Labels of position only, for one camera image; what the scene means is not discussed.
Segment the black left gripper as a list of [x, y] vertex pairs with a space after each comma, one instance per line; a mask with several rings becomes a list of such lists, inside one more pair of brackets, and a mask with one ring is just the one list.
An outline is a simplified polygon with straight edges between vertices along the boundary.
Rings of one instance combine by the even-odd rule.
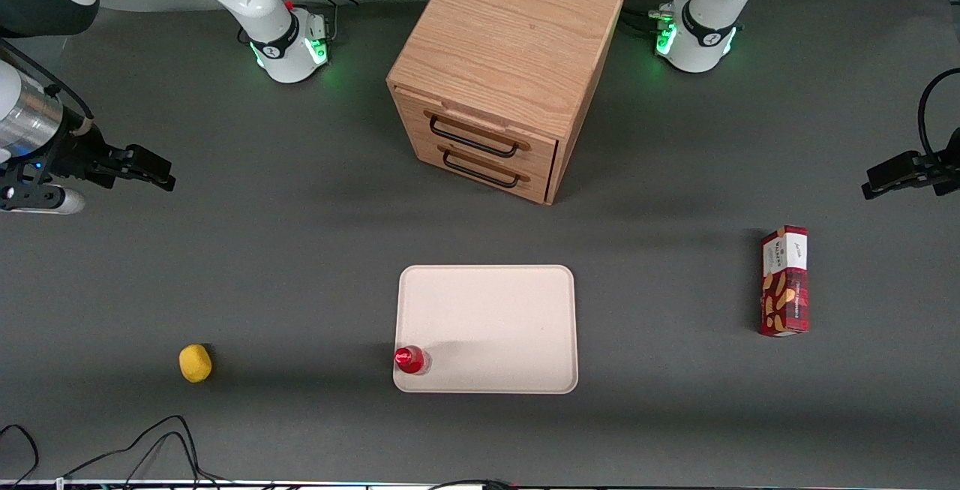
[[[942, 197], [959, 189], [959, 140], [956, 128], [946, 148], [937, 152], [940, 161], [940, 180], [933, 185], [934, 193]], [[938, 176], [938, 163], [933, 155], [920, 154], [915, 149], [890, 158], [886, 164], [871, 167], [866, 172], [867, 182], [861, 186], [864, 199], [873, 200], [885, 193], [914, 187], [919, 178]]]

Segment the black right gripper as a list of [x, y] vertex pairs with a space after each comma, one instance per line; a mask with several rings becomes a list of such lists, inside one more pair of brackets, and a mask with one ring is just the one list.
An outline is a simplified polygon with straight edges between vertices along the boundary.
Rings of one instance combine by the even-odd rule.
[[2, 162], [3, 210], [82, 210], [83, 195], [57, 185], [56, 179], [86, 180], [105, 189], [116, 184], [116, 177], [101, 169], [100, 161], [109, 161], [111, 169], [144, 176], [151, 185], [172, 192], [177, 179], [171, 174], [171, 162], [159, 162], [159, 156], [141, 145], [124, 149], [110, 147], [99, 130], [82, 137], [58, 131], [48, 144], [26, 155], [11, 155]]

